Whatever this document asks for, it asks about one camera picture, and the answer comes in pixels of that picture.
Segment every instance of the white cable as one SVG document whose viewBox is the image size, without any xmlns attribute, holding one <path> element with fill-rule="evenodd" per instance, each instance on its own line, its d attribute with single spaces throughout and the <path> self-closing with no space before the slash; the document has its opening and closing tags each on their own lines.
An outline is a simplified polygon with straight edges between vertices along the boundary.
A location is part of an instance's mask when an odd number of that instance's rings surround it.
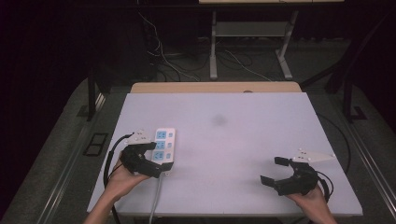
<svg viewBox="0 0 396 224">
<path fill-rule="evenodd" d="M 157 34 L 157 27 L 156 27 L 154 24 L 152 24 L 150 21 L 148 21 L 142 14 L 140 14 L 140 12 L 138 12 L 138 14 L 139 14 L 139 16 L 140 16 L 145 22 L 147 22 L 147 23 L 150 24 L 152 27 L 154 27 L 154 33 L 155 33 L 155 35 L 156 35 L 156 37 L 157 37 L 157 41 L 158 41 L 158 47 L 157 47 L 155 50 L 157 50 L 157 49 L 160 49 L 160 50 L 161 50 L 161 55 L 163 56 L 163 60 L 164 60 L 169 66 L 171 66 L 173 69 L 175 69 L 175 71 L 177 71 L 178 73 L 180 73 L 181 75 L 183 75 L 183 76 L 185 76 L 185 77 L 193 78 L 193 79 L 195 79 L 195 81 L 199 81 L 198 78 L 193 77 L 193 76 L 188 76 L 187 74 L 185 74 L 185 73 L 183 73 L 183 72 L 177 70 L 171 63 L 169 63 L 169 62 L 166 60 L 165 55 L 163 54 L 163 43 L 160 41 L 160 38 L 158 37 L 158 34 Z"/>
<path fill-rule="evenodd" d="M 152 24 L 148 19 L 146 19 L 142 14 L 140 14 L 140 12 L 138 12 L 138 14 L 146 23 L 150 24 L 154 28 L 155 37 L 157 38 L 157 41 L 158 41 L 158 46 L 155 49 L 155 50 L 157 50 L 161 45 L 161 41 L 160 41 L 160 38 L 158 37 L 158 33 L 157 33 L 157 27 L 154 24 Z"/>
<path fill-rule="evenodd" d="M 166 60 L 165 55 L 163 55 L 163 44 L 161 44 L 160 50 L 161 50 L 161 55 L 163 56 L 163 60 L 164 60 L 169 66 L 171 66 L 173 69 L 175 69 L 175 71 L 179 72 L 181 75 L 183 75 L 183 76 L 185 76 L 185 77 L 193 78 L 193 79 L 195 79 L 195 81 L 199 81 L 198 78 L 196 78 L 196 77 L 188 76 L 187 74 L 185 74 L 185 73 L 183 73 L 183 72 L 180 72 L 180 71 L 177 70 L 171 63 L 169 63 L 169 62 Z"/>
<path fill-rule="evenodd" d="M 148 53 L 148 54 L 151 54 L 151 55 L 154 56 L 154 57 L 160 57 L 160 56 L 161 56 L 160 54 L 154 54 L 154 53 L 151 53 L 150 51 L 147 51 L 147 53 Z"/>
<path fill-rule="evenodd" d="M 253 73 L 254 75 L 257 75 L 257 76 L 259 76 L 259 77 L 263 77 L 263 78 L 265 78 L 265 79 L 267 79 L 268 81 L 273 81 L 273 80 L 271 80 L 271 79 L 269 79 L 268 77 L 265 77 L 265 76 L 263 76 L 263 75 L 261 75 L 261 74 L 258 74 L 258 73 L 256 73 L 256 72 L 253 72 L 253 71 L 251 71 L 250 69 L 248 69 L 248 68 L 246 68 L 230 51 L 228 51 L 228 50 L 225 50 L 227 53 L 229 53 L 231 56 L 233 56 L 235 59 L 236 59 L 236 61 L 245 69 L 245 70 L 247 70 L 248 72 L 250 72 L 250 73 Z"/>
<path fill-rule="evenodd" d="M 162 182 L 163 182 L 163 173 L 161 173 L 160 177 L 158 178 L 157 192 L 155 193 L 154 203 L 152 204 L 152 207 L 151 207 L 151 213 L 149 215 L 148 224 L 151 224 L 152 218 L 154 216 L 154 211 L 155 211 L 155 208 L 157 207 L 158 198 L 160 196 Z"/>
</svg>

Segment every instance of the wire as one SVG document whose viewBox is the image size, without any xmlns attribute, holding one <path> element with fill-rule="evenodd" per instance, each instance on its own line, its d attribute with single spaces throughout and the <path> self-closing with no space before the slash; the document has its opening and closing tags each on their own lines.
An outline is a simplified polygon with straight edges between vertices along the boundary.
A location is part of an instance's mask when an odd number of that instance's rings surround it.
<svg viewBox="0 0 396 224">
<path fill-rule="evenodd" d="M 165 55 L 163 54 L 163 43 L 161 42 L 160 38 L 158 37 L 157 27 L 156 27 L 153 23 L 151 23 L 149 20 L 147 20 L 140 12 L 138 12 L 138 14 L 139 14 L 139 16 L 140 16 L 145 22 L 147 22 L 149 25 L 151 25 L 151 26 L 154 28 L 154 33 L 155 33 L 155 36 L 157 37 L 157 40 L 158 40 L 158 47 L 157 47 L 155 50 L 158 50 L 158 49 L 160 50 L 160 54 L 161 54 L 161 56 L 163 56 L 163 60 L 164 60 L 167 64 L 169 64 L 169 66 L 171 66 L 171 67 L 172 67 L 175 71 L 177 71 L 179 74 L 181 74 L 181 75 L 183 75 L 183 76 L 185 76 L 185 77 L 188 77 L 188 78 L 192 78 L 192 79 L 194 79 L 195 81 L 201 81 L 201 79 L 198 78 L 198 77 L 189 76 L 189 75 L 187 75 L 187 74 L 185 74 L 185 73 L 179 71 L 179 70 L 176 69 L 171 63 L 169 63 L 168 60 L 166 60 L 166 57 L 165 57 Z"/>
<path fill-rule="evenodd" d="M 226 58 L 224 58 L 221 54 L 216 54 L 216 59 L 224 66 L 224 67 L 227 67 L 227 68 L 229 68 L 229 69 L 233 69 L 233 70 L 235 70 L 235 71 L 240 71 L 240 70 L 243 70 L 244 68 L 243 67 L 241 67 L 241 66 L 238 66 L 237 68 L 236 67 L 231 67 L 230 65 L 228 65 L 227 63 L 225 63 L 223 60 L 227 60 Z"/>
<path fill-rule="evenodd" d="M 180 68 L 181 70 L 183 70 L 183 71 L 185 71 L 185 72 L 193 72 L 193 71 L 198 71 L 198 70 L 203 69 L 203 68 L 206 66 L 207 62 L 209 61 L 209 56 L 210 56 L 210 54 L 207 54 L 207 56 L 205 57 L 204 63 L 203 63 L 202 65 L 196 67 L 196 68 L 189 68 L 189 69 L 187 69 L 187 68 L 184 68 L 184 67 L 182 67 L 182 66 L 180 66 L 180 65 L 178 65 L 178 64 L 176 64 L 176 63 L 172 63 L 172 62 L 170 62 L 170 61 L 169 61 L 169 63 L 173 64 L 174 66 L 177 66 L 178 68 Z"/>
<path fill-rule="evenodd" d="M 157 72 L 163 75 L 163 78 L 165 79 L 165 82 L 167 82 L 167 81 L 168 81 L 168 80 L 167 80 L 167 78 L 166 78 L 166 74 L 165 74 L 165 72 L 163 72 L 163 71 L 160 71 L 160 70 L 158 70 L 158 69 L 157 69 Z"/>
<path fill-rule="evenodd" d="M 160 178 L 158 178 L 157 192 L 155 193 L 154 203 L 151 207 L 151 214 L 149 215 L 148 224 L 151 224 L 151 222 L 152 222 L 152 218 L 154 216 L 154 211 L 155 211 L 155 208 L 157 207 L 158 197 L 160 195 L 162 182 L 163 182 L 163 173 L 161 173 Z"/>
<path fill-rule="evenodd" d="M 329 180 L 330 185 L 332 185 L 332 191 L 330 191 L 329 193 L 329 198 L 332 196 L 332 193 L 334 192 L 334 184 L 332 183 L 332 181 L 330 180 L 330 178 L 328 176 L 326 176 L 325 174 L 323 174 L 322 172 L 317 171 L 318 174 L 323 175 L 324 177 L 326 177 L 326 179 Z"/>
<path fill-rule="evenodd" d="M 110 177 L 113 175 L 113 173 L 114 173 L 117 169 L 119 169 L 122 165 L 123 165 L 123 164 L 121 163 L 120 165 L 118 165 L 117 167 L 115 167 L 115 168 L 113 169 L 113 171 L 110 173 L 110 175 L 108 175 L 108 178 L 110 178 Z"/>
<path fill-rule="evenodd" d="M 172 78 L 170 75 L 167 75 L 170 79 L 172 79 L 172 81 L 176 81 L 176 82 L 180 82 L 181 81 L 181 77 L 180 77 L 180 73 L 178 72 L 178 71 L 176 71 L 175 69 L 173 69 L 173 67 L 171 67 L 171 66 L 169 66 L 168 64 L 162 64 L 162 66 L 165 66 L 165 67 L 169 67 L 169 68 L 171 68 L 172 69 L 172 71 L 173 72 L 175 72 L 176 73 L 176 75 L 177 75 L 177 77 L 178 77 L 178 80 L 175 80 L 174 78 Z"/>
<path fill-rule="evenodd" d="M 233 57 L 236 59 L 236 61 L 239 62 L 239 60 L 238 60 L 230 51 L 228 51 L 228 50 L 225 50 L 225 51 L 226 51 L 227 53 L 231 54 L 231 56 L 233 56 Z M 245 70 L 247 70 L 248 72 L 250 72 L 250 73 L 252 73 L 252 74 L 255 74 L 255 75 L 259 76 L 259 77 L 263 77 L 263 78 L 267 79 L 268 81 L 272 81 L 272 80 L 269 79 L 268 77 L 265 77 L 265 76 L 263 76 L 263 75 L 261 75 L 261 74 L 258 74 L 258 73 L 256 73 L 256 72 L 253 72 L 253 71 L 251 71 L 250 69 L 246 68 L 244 65 L 242 65 L 241 62 L 239 62 L 239 64 L 241 64 L 241 66 L 242 66 L 243 68 L 245 68 Z"/>
<path fill-rule="evenodd" d="M 241 60 L 238 60 L 238 61 L 235 61 L 235 59 L 233 58 L 233 59 L 228 59 L 228 58 L 226 58 L 226 57 L 223 57 L 221 54 L 217 54 L 217 56 L 220 56 L 220 58 L 222 58 L 223 60 L 226 60 L 226 61 L 228 61 L 229 63 L 233 63 L 233 64 L 237 64 L 237 65 L 239 65 L 239 66 L 251 66 L 251 65 L 253 65 L 253 60 L 251 59 L 251 57 L 250 56 L 248 56 L 247 54 L 243 54 L 244 56 L 246 56 L 248 59 L 249 59 L 249 63 L 242 63 L 241 62 Z"/>
<path fill-rule="evenodd" d="M 344 170 L 344 173 L 347 175 L 347 173 L 349 172 L 349 167 L 350 167 L 350 163 L 351 163 L 351 160 L 352 160 L 352 155 L 351 155 L 352 153 L 351 153 L 350 145 L 349 145 L 349 143 L 348 143 L 348 141 L 347 141 L 347 137 L 346 137 L 346 135 L 343 133 L 343 131 L 341 131 L 341 129 L 340 129 L 334 122 L 332 122 L 330 119 L 324 117 L 323 115 L 321 115 L 321 114 L 319 114 L 319 113 L 317 113 L 317 115 L 318 115 L 319 117 L 321 117 L 321 118 L 327 120 L 327 121 L 328 121 L 332 126 L 334 126 L 334 127 L 338 130 L 338 132 L 343 136 L 343 138 L 344 138 L 344 140 L 345 140 L 345 142 L 346 142 L 346 149 L 347 149 L 347 162 L 346 162 L 346 168 L 345 168 L 345 170 Z"/>
<path fill-rule="evenodd" d="M 106 160 L 106 164 L 105 164 L 105 170 L 103 171 L 103 183 L 104 183 L 105 187 L 107 186 L 107 183 L 108 183 L 108 177 L 109 177 L 108 170 L 109 170 L 109 168 L 110 168 L 110 163 L 111 163 L 111 160 L 113 159 L 114 151 L 116 150 L 117 145 L 118 145 L 123 139 L 129 138 L 129 137 L 131 137 L 131 136 L 132 136 L 131 134 L 126 134 L 126 135 L 124 135 L 123 137 L 121 137 L 121 138 L 120 138 L 119 140 L 117 140 L 117 142 L 114 144 L 113 148 L 111 148 L 111 150 L 108 152 L 107 160 Z M 117 224 L 120 224 L 119 215 L 118 215 L 117 210 L 116 210 L 116 207 L 115 207 L 114 205 L 113 205 L 113 207 L 111 208 L 111 212 L 113 213 L 113 217 L 114 217 L 114 220 L 116 221 L 116 223 L 117 223 Z"/>
</svg>

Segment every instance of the white table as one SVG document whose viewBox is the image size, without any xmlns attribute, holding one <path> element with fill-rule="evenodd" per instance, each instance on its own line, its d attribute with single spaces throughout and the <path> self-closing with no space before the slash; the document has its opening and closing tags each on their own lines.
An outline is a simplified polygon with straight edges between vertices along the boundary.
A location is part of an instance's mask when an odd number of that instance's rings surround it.
<svg viewBox="0 0 396 224">
<path fill-rule="evenodd" d="M 226 84 L 210 84 L 209 89 L 221 85 Z M 154 139 L 155 130 L 161 127 L 176 128 L 176 152 L 172 173 L 163 178 L 155 216 L 301 214 L 295 203 L 263 186 L 260 175 L 274 179 L 290 177 L 291 168 L 275 165 L 274 157 L 291 158 L 298 148 L 333 154 L 303 92 L 131 93 L 125 99 L 110 148 L 120 137 L 141 128 Z M 123 148 L 123 144 L 117 147 L 111 167 Z M 334 183 L 329 206 L 336 216 L 362 214 L 338 160 L 312 166 Z M 88 211 L 104 190 L 103 167 Z M 144 181 L 116 203 L 119 213 L 148 216 L 157 181 L 155 178 Z"/>
</svg>

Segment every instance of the metal stand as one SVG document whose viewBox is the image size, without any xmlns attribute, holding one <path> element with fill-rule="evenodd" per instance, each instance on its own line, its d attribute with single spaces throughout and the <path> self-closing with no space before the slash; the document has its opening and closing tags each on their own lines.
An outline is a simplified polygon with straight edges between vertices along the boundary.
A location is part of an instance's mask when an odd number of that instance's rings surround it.
<svg viewBox="0 0 396 224">
<path fill-rule="evenodd" d="M 291 34 L 294 29 L 294 24 L 297 20 L 298 11 L 293 11 L 291 15 L 290 22 L 286 26 L 285 38 L 283 40 L 282 48 L 276 50 L 276 57 L 279 61 L 280 68 L 282 69 L 283 76 L 285 76 L 286 80 L 292 80 L 293 76 L 291 75 L 291 71 L 289 70 L 289 66 L 286 63 L 285 53 L 286 49 L 288 48 L 288 44 L 291 38 Z"/>
<path fill-rule="evenodd" d="M 290 21 L 247 21 L 247 22 L 217 22 L 216 11 L 213 11 L 211 52 L 210 52 L 210 79 L 218 79 L 216 63 L 216 36 L 283 36 L 283 44 L 276 50 L 276 57 L 286 80 L 292 75 L 286 63 L 285 53 L 290 42 L 298 11 L 293 11 Z"/>
</svg>

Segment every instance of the metal frame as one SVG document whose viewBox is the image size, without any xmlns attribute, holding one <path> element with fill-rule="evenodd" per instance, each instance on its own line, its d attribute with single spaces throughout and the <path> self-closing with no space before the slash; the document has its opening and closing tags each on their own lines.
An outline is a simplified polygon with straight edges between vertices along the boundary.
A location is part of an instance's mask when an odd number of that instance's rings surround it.
<svg viewBox="0 0 396 224">
<path fill-rule="evenodd" d="M 368 174 L 375 183 L 375 186 L 381 194 L 381 197 L 384 200 L 386 206 L 388 207 L 391 215 L 396 220 L 396 193 L 393 191 L 387 179 L 382 174 L 381 170 L 375 162 L 375 159 L 371 155 L 369 148 L 364 144 L 353 123 L 350 123 L 342 114 L 339 106 L 337 106 L 338 104 L 336 103 L 335 97 L 331 98 L 331 103 L 332 106 L 335 108 L 334 110 L 337 112 L 338 118 L 343 121 L 347 131 L 351 134 L 354 144 L 357 147 L 357 152 L 361 157 L 361 161 L 363 162 Z"/>
<path fill-rule="evenodd" d="M 212 14 L 212 36 L 210 50 L 210 79 L 218 79 L 218 69 L 216 61 L 216 36 L 283 36 L 283 44 L 276 50 L 276 57 L 286 80 L 292 80 L 291 71 L 285 59 L 286 49 L 290 42 L 294 24 L 297 20 L 298 11 L 291 14 L 289 22 L 217 22 L 216 11 Z"/>
</svg>

